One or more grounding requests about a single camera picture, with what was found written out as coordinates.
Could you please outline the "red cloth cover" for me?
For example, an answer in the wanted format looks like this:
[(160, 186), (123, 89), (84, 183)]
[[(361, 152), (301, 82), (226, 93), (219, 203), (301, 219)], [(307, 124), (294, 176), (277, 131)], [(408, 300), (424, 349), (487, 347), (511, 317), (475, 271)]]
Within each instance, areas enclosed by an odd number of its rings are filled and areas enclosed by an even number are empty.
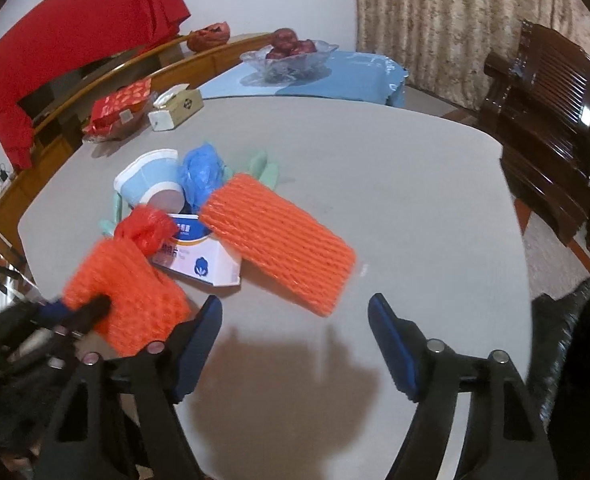
[(33, 126), (20, 101), (72, 70), (176, 36), (183, 0), (43, 0), (0, 39), (0, 143), (16, 169), (31, 167)]

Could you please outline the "beige patterned curtain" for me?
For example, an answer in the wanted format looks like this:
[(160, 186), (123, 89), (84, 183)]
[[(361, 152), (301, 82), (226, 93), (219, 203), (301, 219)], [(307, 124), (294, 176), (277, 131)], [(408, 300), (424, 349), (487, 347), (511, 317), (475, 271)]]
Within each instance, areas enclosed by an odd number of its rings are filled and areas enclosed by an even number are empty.
[(357, 0), (359, 50), (383, 54), (412, 86), (476, 110), (490, 80), (488, 53), (516, 55), (523, 21), (552, 28), (590, 55), (581, 0)]

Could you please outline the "glass fruit bowl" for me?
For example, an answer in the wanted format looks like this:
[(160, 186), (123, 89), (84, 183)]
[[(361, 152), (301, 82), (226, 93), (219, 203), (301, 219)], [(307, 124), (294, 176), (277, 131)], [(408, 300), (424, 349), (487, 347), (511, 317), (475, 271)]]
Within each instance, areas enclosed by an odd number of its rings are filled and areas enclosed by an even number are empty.
[(268, 58), (271, 46), (259, 50), (244, 52), (240, 60), (248, 65), (254, 76), (268, 84), (278, 82), (308, 81), (328, 75), (326, 63), (338, 49), (337, 44), (328, 44), (322, 40), (314, 40), (316, 52), (301, 53), (286, 58)]

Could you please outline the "red apples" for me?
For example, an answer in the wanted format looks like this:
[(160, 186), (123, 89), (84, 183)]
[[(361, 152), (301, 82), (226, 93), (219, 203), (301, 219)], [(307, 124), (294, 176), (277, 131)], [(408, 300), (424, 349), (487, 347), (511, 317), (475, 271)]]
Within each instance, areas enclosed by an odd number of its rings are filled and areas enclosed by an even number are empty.
[(269, 60), (280, 60), (318, 50), (312, 40), (300, 40), (296, 32), (290, 28), (277, 29), (271, 36), (270, 46), (271, 50), (267, 53)]

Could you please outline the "red plastic bag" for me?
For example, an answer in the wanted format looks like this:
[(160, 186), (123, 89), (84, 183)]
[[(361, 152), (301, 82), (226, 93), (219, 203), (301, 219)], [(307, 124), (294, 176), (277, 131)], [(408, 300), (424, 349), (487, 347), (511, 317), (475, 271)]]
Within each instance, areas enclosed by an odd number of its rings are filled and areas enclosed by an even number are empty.
[(179, 227), (165, 211), (148, 205), (136, 206), (116, 226), (117, 240), (130, 240), (146, 257), (161, 250), (162, 245), (179, 232)]

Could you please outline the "white blue cardboard box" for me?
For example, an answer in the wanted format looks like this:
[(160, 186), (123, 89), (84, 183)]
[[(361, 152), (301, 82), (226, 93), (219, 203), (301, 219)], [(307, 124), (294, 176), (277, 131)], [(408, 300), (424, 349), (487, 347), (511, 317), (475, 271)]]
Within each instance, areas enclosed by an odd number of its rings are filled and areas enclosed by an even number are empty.
[(240, 284), (238, 252), (222, 243), (196, 214), (172, 214), (171, 218), (178, 230), (150, 257), (151, 263), (214, 287)]

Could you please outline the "blue plastic bag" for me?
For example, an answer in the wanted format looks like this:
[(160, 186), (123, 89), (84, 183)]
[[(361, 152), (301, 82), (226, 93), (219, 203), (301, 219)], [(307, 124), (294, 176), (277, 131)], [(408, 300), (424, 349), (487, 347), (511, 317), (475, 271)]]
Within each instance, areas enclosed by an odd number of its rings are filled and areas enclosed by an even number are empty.
[(210, 143), (194, 148), (184, 156), (179, 167), (179, 183), (192, 214), (197, 214), (212, 192), (233, 175)]

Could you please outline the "tissue box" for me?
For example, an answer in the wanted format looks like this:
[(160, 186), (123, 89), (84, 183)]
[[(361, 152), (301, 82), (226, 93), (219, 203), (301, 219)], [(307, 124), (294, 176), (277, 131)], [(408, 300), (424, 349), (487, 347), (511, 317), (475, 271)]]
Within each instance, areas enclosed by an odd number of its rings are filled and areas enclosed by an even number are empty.
[(175, 84), (153, 102), (147, 114), (154, 131), (170, 131), (179, 127), (204, 106), (203, 96), (189, 84)]

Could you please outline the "glass plate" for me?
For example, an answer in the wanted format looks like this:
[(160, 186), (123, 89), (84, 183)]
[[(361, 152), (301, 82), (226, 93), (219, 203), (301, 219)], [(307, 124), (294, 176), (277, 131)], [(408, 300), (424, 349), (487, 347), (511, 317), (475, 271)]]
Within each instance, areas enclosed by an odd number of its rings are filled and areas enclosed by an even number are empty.
[(153, 91), (139, 110), (120, 112), (118, 118), (106, 128), (86, 126), (82, 129), (82, 142), (97, 144), (126, 140), (147, 124), (147, 114), (153, 110), (153, 102), (157, 97), (158, 92)]

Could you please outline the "blue white paper cup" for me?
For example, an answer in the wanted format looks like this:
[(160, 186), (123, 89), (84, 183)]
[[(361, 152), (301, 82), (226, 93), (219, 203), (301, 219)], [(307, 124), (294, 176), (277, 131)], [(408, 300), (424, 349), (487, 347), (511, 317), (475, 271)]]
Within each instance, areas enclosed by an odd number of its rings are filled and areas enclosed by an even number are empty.
[(148, 205), (178, 214), (185, 204), (179, 169), (178, 151), (158, 148), (138, 156), (117, 174), (114, 190), (132, 207)]

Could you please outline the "orange foam net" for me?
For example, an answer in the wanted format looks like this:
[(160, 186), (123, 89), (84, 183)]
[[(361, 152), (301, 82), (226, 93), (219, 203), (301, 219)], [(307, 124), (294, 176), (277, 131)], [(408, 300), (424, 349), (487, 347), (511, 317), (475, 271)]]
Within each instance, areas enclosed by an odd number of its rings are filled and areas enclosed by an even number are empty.
[(97, 333), (118, 356), (134, 356), (149, 342), (167, 339), (191, 316), (183, 289), (125, 238), (95, 244), (64, 287), (62, 299), (77, 310), (100, 295), (109, 298), (110, 309)]
[(327, 318), (338, 304), (357, 256), (307, 211), (248, 174), (210, 194), (199, 220), (278, 284)]

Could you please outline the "orange red bag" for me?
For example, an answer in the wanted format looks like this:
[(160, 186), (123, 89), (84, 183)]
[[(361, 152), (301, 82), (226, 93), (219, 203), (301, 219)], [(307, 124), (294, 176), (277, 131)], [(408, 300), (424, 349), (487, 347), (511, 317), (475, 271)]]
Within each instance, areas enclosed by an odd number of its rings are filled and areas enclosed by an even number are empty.
[(186, 46), (191, 52), (200, 53), (224, 46), (230, 37), (231, 31), (227, 22), (214, 23), (190, 32), (186, 38)]

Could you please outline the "light blue tablecloth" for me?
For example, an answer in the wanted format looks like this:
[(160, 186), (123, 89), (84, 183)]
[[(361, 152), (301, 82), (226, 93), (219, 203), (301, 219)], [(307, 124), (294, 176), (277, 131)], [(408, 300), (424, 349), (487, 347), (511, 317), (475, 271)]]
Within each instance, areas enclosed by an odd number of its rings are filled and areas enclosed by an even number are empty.
[(206, 99), (233, 96), (313, 96), (406, 107), (408, 72), (387, 56), (335, 51), (310, 78), (269, 82), (242, 63), (199, 88)]

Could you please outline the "wooden tv cabinet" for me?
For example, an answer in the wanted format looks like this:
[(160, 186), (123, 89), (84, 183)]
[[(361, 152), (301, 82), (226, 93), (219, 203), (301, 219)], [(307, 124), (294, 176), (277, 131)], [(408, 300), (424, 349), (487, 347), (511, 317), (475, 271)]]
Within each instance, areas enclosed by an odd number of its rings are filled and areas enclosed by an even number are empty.
[[(90, 121), (110, 98), (142, 94), (148, 99), (175, 84), (197, 88), (240, 64), (240, 56), (269, 44), (267, 32), (231, 37), (203, 52), (188, 50), (189, 36), (176, 36), (137, 55), (127, 52), (82, 78), (33, 119), (32, 166), (10, 177), (0, 196), (0, 255), (11, 266), (26, 265), (18, 233), (20, 218), (63, 164), (78, 151)], [(140, 92), (134, 88), (142, 87)]]

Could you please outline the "black trash bin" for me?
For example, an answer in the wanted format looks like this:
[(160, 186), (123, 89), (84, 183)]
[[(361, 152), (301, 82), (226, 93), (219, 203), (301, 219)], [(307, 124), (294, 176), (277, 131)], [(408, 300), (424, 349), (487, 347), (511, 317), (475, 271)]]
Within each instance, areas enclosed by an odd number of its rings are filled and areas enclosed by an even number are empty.
[(531, 303), (529, 390), (561, 479), (590, 479), (590, 278)]

